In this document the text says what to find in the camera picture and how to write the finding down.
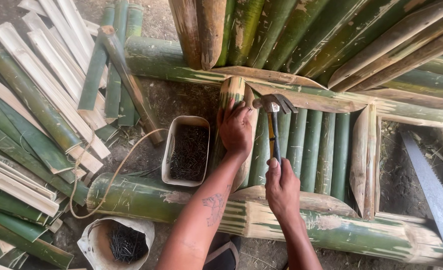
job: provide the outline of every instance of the hammer handle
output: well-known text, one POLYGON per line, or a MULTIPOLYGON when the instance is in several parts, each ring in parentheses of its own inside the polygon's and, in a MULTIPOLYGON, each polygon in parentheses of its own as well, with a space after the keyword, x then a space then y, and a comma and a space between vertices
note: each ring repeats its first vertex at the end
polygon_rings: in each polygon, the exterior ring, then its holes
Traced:
POLYGON ((268 137, 270 141, 270 158, 276 158, 280 167, 282 157, 280 156, 280 141, 278 139, 278 112, 268 112, 268 137))

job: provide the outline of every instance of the person's right hand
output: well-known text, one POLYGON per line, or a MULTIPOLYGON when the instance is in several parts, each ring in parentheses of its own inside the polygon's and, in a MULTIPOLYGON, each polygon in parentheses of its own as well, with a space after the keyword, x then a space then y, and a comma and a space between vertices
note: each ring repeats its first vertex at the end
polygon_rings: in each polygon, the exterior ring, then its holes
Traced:
POLYGON ((266 199, 280 224, 302 220, 300 218, 300 179, 293 173, 290 161, 282 158, 283 171, 276 158, 268 160, 266 199))

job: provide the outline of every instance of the person's left hand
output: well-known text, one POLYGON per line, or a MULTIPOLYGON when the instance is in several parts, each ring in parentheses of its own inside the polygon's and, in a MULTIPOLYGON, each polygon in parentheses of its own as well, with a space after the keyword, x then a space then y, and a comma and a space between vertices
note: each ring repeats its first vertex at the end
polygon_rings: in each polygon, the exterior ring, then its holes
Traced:
POLYGON ((223 108, 218 110, 218 133, 227 152, 242 155, 245 160, 253 145, 252 126, 249 121, 253 109, 246 107, 245 101, 240 102, 235 109, 233 109, 234 104, 235 100, 231 97, 225 112, 223 108))

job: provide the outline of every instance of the hammer head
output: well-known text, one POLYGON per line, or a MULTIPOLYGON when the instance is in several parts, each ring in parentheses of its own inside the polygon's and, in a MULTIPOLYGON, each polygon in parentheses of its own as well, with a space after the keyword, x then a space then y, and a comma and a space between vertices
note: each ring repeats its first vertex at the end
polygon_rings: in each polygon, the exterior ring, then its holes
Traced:
POLYGON ((267 113, 278 112, 280 107, 285 114, 290 111, 295 114, 298 112, 293 104, 281 94, 262 95, 260 98, 253 100, 253 107, 255 109, 263 107, 267 113))

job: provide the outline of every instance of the rope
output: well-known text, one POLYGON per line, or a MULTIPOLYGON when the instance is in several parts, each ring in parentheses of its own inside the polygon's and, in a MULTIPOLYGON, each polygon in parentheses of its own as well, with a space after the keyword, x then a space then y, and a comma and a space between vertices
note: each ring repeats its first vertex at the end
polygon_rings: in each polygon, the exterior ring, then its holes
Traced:
MULTIPOLYGON (((145 138, 148 138, 152 133, 155 133, 155 132, 157 132, 157 131, 162 131, 162 130, 166 130, 166 131, 168 131, 168 129, 166 129, 166 128, 158 128, 158 129, 155 129, 154 131, 151 131, 151 132, 149 132, 148 134, 146 134, 145 136, 143 136, 143 137, 141 137, 134 145, 133 145, 133 147, 130 149, 130 151, 128 152, 128 154, 125 156, 125 158, 123 159, 123 161, 122 161, 122 163, 120 163, 120 166, 118 166, 118 169, 116 169, 116 171, 115 171, 115 174, 113 175, 113 177, 111 178, 111 180, 110 180, 110 183, 108 184, 108 187, 107 187, 107 189, 106 189, 106 191, 105 191, 105 195, 103 195, 103 198, 101 199, 101 201, 100 201, 100 203, 99 203, 99 205, 92 211, 92 212, 90 212, 89 214, 87 214, 86 216, 83 216, 83 217, 79 217, 79 216, 77 216, 75 213, 74 213, 74 211, 73 211, 73 196, 75 195, 75 191, 77 190, 77 183, 78 183, 78 180, 81 178, 81 177, 76 177, 76 175, 75 175, 75 181, 74 181, 74 187, 73 187, 73 192, 72 192, 72 194, 71 194, 71 196, 70 196, 70 211, 71 211, 71 213, 72 213, 72 215, 75 217, 75 218, 77 218, 77 219, 85 219, 85 218, 88 218, 88 217, 90 217, 91 215, 93 215, 100 207, 102 207, 102 205, 103 205, 103 203, 105 202, 105 199, 106 199, 106 197, 107 197, 107 195, 108 195, 108 192, 110 191, 110 188, 112 187, 112 184, 113 184, 113 181, 115 180, 115 177, 118 175, 118 172, 120 171, 120 169, 122 168, 122 166, 123 166, 123 164, 127 161, 127 159, 129 158, 129 156, 130 156, 130 154, 133 152, 133 150, 135 150, 135 148, 138 146, 138 144, 140 144, 145 138)), ((82 158, 82 156, 83 156, 83 154, 85 154, 85 151, 92 145, 92 143, 93 143, 93 140, 94 140, 94 138, 95 138, 95 131, 94 130, 92 130, 93 131, 93 138, 91 139, 91 141, 90 141, 90 143, 85 147, 85 149, 83 149, 83 152, 81 152, 81 155, 76 159, 76 162, 75 162, 75 164, 74 164, 74 171, 76 172, 77 171, 77 169, 78 169, 78 166, 80 165, 80 162, 81 162, 81 158, 82 158)))

